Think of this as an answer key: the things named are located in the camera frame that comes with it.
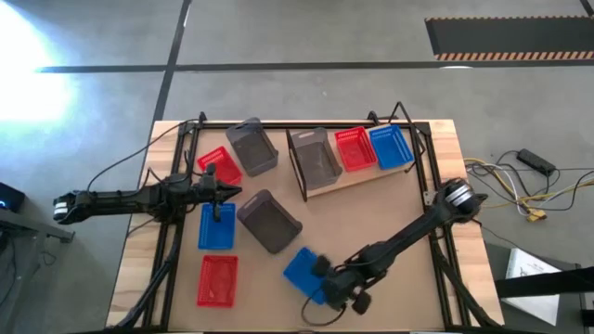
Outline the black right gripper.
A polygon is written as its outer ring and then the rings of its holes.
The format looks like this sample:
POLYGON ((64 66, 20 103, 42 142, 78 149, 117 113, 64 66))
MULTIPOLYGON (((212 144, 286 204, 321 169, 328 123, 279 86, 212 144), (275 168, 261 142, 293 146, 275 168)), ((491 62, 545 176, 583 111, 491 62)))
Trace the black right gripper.
POLYGON ((366 263, 358 262, 332 267, 326 256, 319 255, 312 273, 322 277, 321 290, 329 306, 345 309, 346 304, 351 301, 351 308, 357 314, 364 315, 371 304, 371 296, 367 293, 367 267, 366 263))

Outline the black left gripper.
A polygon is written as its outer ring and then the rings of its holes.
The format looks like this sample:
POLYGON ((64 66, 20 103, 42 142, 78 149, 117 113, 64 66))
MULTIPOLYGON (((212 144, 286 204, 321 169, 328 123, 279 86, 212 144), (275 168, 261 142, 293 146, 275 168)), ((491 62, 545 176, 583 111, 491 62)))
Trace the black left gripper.
POLYGON ((242 191, 241 186, 221 185, 216 177, 216 166, 210 163, 206 171, 200 175, 200 180, 190 186, 190 198, 194 204, 210 203, 213 209, 213 219, 221 221, 221 205, 242 191))

